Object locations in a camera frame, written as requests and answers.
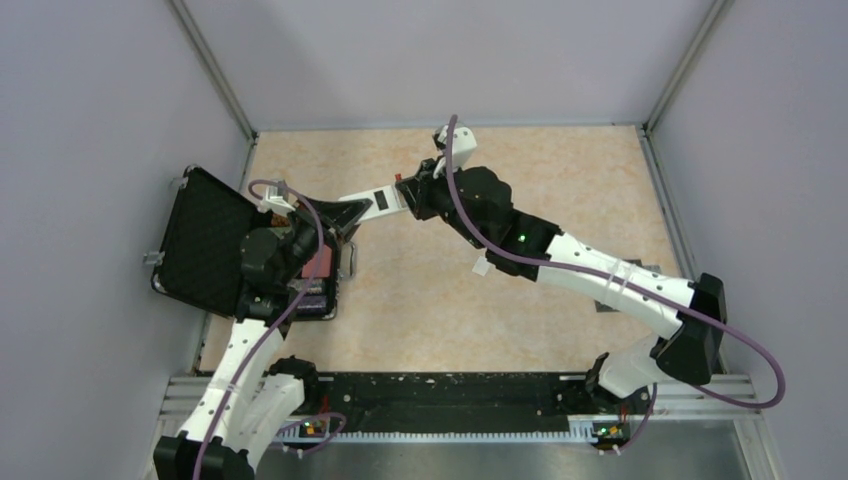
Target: metal clamp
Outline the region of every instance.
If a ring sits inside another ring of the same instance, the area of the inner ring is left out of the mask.
[[[348,242],[347,246],[350,246],[350,262],[348,262],[347,273],[339,269],[339,278],[342,280],[351,280],[356,276],[356,244]]]
[[[158,267],[162,265],[162,260],[165,259],[165,252],[151,251],[146,252],[141,260],[144,262],[144,265],[148,267]]]
[[[174,177],[169,185],[173,189],[182,190],[188,185],[188,177]]]
[[[153,290],[156,290],[159,293],[167,294],[168,291],[165,290],[165,287],[162,286],[162,281],[159,280],[159,274],[153,275],[153,278],[150,280],[150,284],[153,286]]]

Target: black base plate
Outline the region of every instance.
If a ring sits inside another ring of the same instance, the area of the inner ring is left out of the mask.
[[[583,373],[320,374],[313,415],[326,402],[348,418],[346,432],[520,433],[569,429],[568,415],[599,413],[584,390]],[[630,413],[647,402],[635,392]]]

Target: white bracket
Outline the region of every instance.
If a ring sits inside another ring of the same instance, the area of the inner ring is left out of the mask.
[[[259,201],[259,207],[263,212],[271,210],[281,216],[286,216],[289,212],[295,210],[294,206],[289,203],[285,190],[280,192],[280,189],[273,185],[269,185],[265,189],[262,200]]]
[[[182,190],[188,185],[188,177],[174,177],[171,179],[169,186],[173,189]]]
[[[384,187],[374,188],[364,192],[345,195],[344,197],[341,197],[339,201],[343,202],[347,200],[362,199],[371,200],[371,207],[365,211],[357,222],[360,224],[369,220],[385,217],[387,215],[407,211],[406,202],[403,201],[403,196],[398,193],[394,185],[386,185]]]
[[[624,350],[610,352],[601,365],[598,385],[618,398],[626,398],[645,385],[673,380],[651,358],[651,348],[656,344],[657,336],[651,334]]]
[[[439,130],[436,130],[436,133],[433,135],[433,139],[440,145],[447,145],[448,126],[445,125]],[[462,168],[463,165],[468,163],[468,160],[471,158],[471,154],[474,153],[476,148],[477,140],[474,138],[474,133],[471,129],[465,125],[457,124],[453,131],[453,156],[451,157],[454,171],[458,168]],[[445,165],[445,158],[440,158],[439,163],[436,164],[436,169],[433,171],[433,178],[439,178],[439,175],[441,175],[445,169]]]
[[[145,253],[141,260],[148,267],[158,267],[162,265],[162,260],[165,259],[165,252],[150,251]]]
[[[486,257],[479,256],[477,257],[477,261],[474,262],[474,267],[471,269],[471,272],[480,275],[481,277],[485,277],[487,273],[489,273],[489,268],[492,266]]]

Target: metal frame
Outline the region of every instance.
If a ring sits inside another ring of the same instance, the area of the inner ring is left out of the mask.
[[[564,374],[559,377],[561,381],[574,381],[583,378],[583,375]],[[205,392],[205,389],[210,381],[209,377],[193,377],[193,376],[177,376],[171,379],[168,385],[165,401],[162,406],[162,411],[159,421],[156,426],[156,436],[161,435],[175,436],[180,430],[180,426],[192,409],[197,405],[200,397]],[[319,381],[333,381],[332,377],[321,377]],[[714,377],[710,387],[718,392],[737,399],[749,400],[754,397],[755,393],[747,375],[721,375]],[[654,415],[651,417],[651,422],[660,424],[677,424],[683,422],[694,422],[698,425],[718,425],[733,422],[734,424],[757,425],[759,412],[750,411],[738,407],[733,407],[723,402],[716,401],[709,397],[705,398],[700,392],[692,389],[690,386],[679,382],[663,383],[658,388],[658,397],[655,406]],[[641,415],[631,415],[631,425],[634,425],[642,420]],[[301,417],[293,416],[285,422],[289,424],[301,420]],[[524,432],[524,433],[489,433],[489,434],[407,434],[400,432],[383,432],[383,433],[358,433],[349,432],[342,433],[336,437],[333,442],[338,444],[367,444],[370,451],[377,449],[385,451],[391,456],[392,445],[404,446],[404,450],[415,452],[416,445],[445,445],[451,448],[467,448],[464,445],[477,445],[481,449],[502,448],[504,446],[515,447],[517,445],[527,445],[532,448],[533,452],[542,452],[545,449],[556,446],[564,450],[559,452],[569,452],[570,445],[579,446],[583,453],[597,453],[587,443],[594,443],[596,440],[595,433],[600,426],[606,426],[609,423],[614,423],[618,420],[615,415],[569,415],[569,425],[566,430],[558,432]],[[283,442],[309,442],[310,440],[297,438],[296,434],[278,435],[272,443],[272,449],[279,449]],[[749,454],[745,453],[745,459],[749,458]],[[453,461],[453,457],[445,456],[439,458],[447,462]],[[557,455],[552,461],[560,462],[560,456]],[[582,459],[573,459],[571,461],[582,461]],[[328,465],[330,471],[334,471],[333,463]],[[145,477],[146,480],[155,480],[156,473],[153,469],[152,462],[148,465]],[[771,478],[751,475],[753,480]]]
[[[210,82],[227,108],[233,120],[237,123],[242,134],[249,140],[249,149],[245,159],[244,171],[239,185],[239,191],[246,188],[247,179],[256,154],[258,132],[252,127],[244,109],[238,102],[238,98],[221,70],[211,49],[206,43],[193,16],[185,5],[184,0],[167,0],[174,16],[189,40],[193,50],[204,71],[209,76]],[[681,87],[685,84],[689,73],[697,63],[698,58],[715,32],[720,21],[725,17],[733,0],[714,0],[707,15],[699,26],[696,34],[682,56],[678,66],[666,83],[663,92],[652,109],[647,121],[637,126],[639,141],[647,161],[648,171],[657,193],[663,217],[665,219],[669,239],[672,244],[675,258],[681,270],[681,274],[693,278],[698,272],[695,257],[686,238],[686,229],[681,221],[680,213],[676,207],[672,193],[669,190],[669,182],[663,169],[653,140],[653,132],[665,117],[668,108],[674,101]],[[199,347],[205,340],[206,328],[208,328],[209,317],[204,323],[204,331],[201,335]],[[753,388],[746,375],[722,375],[716,379],[720,393],[741,394],[751,398],[754,395]],[[155,438],[161,434],[176,434],[183,418],[188,415],[202,394],[202,389],[208,382],[206,378],[192,376],[177,376],[172,378],[171,384],[166,392],[165,399],[160,412]],[[692,396],[684,392],[676,392],[675,389],[688,388],[686,386],[664,385],[660,389],[658,397],[657,420],[677,421],[708,421],[708,420],[732,420],[739,439],[739,445],[748,467],[752,480],[782,479],[782,467],[779,462],[774,441],[768,430],[762,414],[759,411],[740,410],[723,403],[715,403],[714,400],[705,399],[703,396]],[[605,416],[575,416],[575,422],[608,421]],[[338,441],[345,442],[346,437],[342,435]],[[363,438],[353,437],[347,439],[350,442],[362,442]],[[505,437],[504,441],[515,441]],[[429,438],[427,441],[439,441],[439,438]]]
[[[238,124],[239,130],[241,130],[241,133],[245,136],[245,138],[248,140],[255,140],[257,135],[256,130],[250,125],[250,121],[247,119],[244,109],[241,107],[241,104],[239,104],[235,92],[230,86],[230,83],[227,81],[227,78],[224,76],[224,72],[221,70],[221,66],[218,65],[218,61],[215,60],[212,50],[203,38],[203,34],[200,32],[200,28],[194,21],[194,17],[191,15],[188,7],[186,7],[185,1],[166,1],[168,6],[171,7],[171,11],[173,12],[174,17],[176,17],[180,28],[188,38],[192,49],[197,54],[197,59],[200,61],[200,65],[209,76],[209,81],[212,82],[212,86],[215,87],[215,91],[218,92],[218,95],[221,97],[221,101],[224,103],[227,111],[229,111],[230,116],[232,116],[233,120],[235,120]]]
[[[663,162],[656,151],[653,133],[662,123],[669,107],[685,84],[686,79],[689,78],[689,74],[695,68],[710,38],[712,38],[721,20],[727,15],[732,4],[733,0],[713,1],[689,47],[680,59],[671,78],[666,83],[663,93],[657,100],[648,120],[638,131],[639,142],[642,145],[642,152],[645,154],[645,160],[648,163],[648,171],[651,175],[651,181],[654,183],[657,201],[660,204],[660,209],[668,229],[674,256],[681,269],[681,273],[689,278],[694,278],[699,270],[689,241],[686,238],[686,229],[681,221],[679,210],[669,189],[669,180],[663,168]],[[720,353],[719,357],[722,365],[726,365],[723,359],[724,355]],[[762,416],[762,412],[757,411],[756,415],[752,418],[736,419],[733,424],[751,479],[780,480],[786,478],[774,438]]]
[[[680,62],[678,62],[671,78],[668,79],[665,88],[663,88],[663,93],[660,95],[659,100],[657,100],[656,105],[654,105],[654,108],[651,110],[651,114],[648,116],[647,122],[645,122],[644,129],[649,134],[657,128],[662,119],[665,117],[668,107],[671,105],[671,102],[674,100],[677,92],[680,91],[680,87],[688,78],[689,72],[692,71],[692,68],[695,66],[701,52],[704,51],[704,47],[706,47],[707,42],[710,37],[712,37],[712,34],[715,32],[719,22],[721,22],[727,14],[727,11],[732,4],[733,0],[713,1],[706,17],[704,17],[704,20],[698,27],[698,31],[689,43],[689,47],[686,49],[686,52],[680,59]]]

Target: red object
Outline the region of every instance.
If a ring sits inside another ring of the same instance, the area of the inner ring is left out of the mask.
[[[317,255],[312,257],[312,260],[309,261],[306,265],[303,266],[303,270],[300,273],[302,278],[309,278],[309,275],[313,270],[316,269],[318,263]],[[321,256],[321,266],[318,267],[318,270],[315,272],[315,278],[327,278],[330,276],[331,264],[333,263],[333,250],[328,246],[324,245],[324,255]]]
[[[324,398],[321,399],[321,410],[318,410],[318,414],[326,413],[330,411],[330,397],[324,395]]]

